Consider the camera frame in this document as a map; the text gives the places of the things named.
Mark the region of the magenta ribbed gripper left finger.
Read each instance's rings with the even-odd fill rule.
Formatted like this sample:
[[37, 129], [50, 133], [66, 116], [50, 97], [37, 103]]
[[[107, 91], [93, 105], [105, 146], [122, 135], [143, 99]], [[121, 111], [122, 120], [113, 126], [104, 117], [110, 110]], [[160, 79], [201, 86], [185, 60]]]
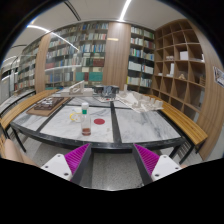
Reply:
[[42, 169], [79, 185], [90, 155], [91, 144], [88, 143], [66, 155], [56, 154], [42, 166]]

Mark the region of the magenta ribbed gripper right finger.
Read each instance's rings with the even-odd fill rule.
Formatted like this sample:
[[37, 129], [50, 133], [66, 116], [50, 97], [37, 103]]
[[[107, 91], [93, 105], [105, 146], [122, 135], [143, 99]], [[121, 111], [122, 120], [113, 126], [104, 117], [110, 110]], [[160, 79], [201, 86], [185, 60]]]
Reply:
[[143, 146], [134, 144], [132, 153], [144, 185], [181, 170], [168, 155], [159, 156]]

